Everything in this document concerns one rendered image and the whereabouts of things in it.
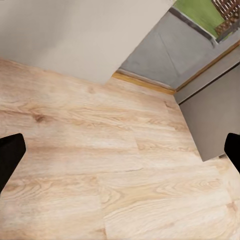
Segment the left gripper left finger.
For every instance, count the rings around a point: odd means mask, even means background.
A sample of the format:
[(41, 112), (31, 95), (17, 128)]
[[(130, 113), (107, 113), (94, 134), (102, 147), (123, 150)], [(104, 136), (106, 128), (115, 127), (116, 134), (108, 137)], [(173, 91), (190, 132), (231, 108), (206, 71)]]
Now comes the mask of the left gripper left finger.
[(0, 138), (0, 193), (26, 153), (22, 133)]

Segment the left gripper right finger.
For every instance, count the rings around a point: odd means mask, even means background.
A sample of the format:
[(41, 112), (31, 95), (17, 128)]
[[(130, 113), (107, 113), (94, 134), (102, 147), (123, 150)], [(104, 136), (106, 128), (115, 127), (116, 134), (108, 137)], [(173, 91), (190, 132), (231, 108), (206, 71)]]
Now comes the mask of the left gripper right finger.
[(229, 133), (227, 135), (224, 151), (240, 173), (240, 135)]

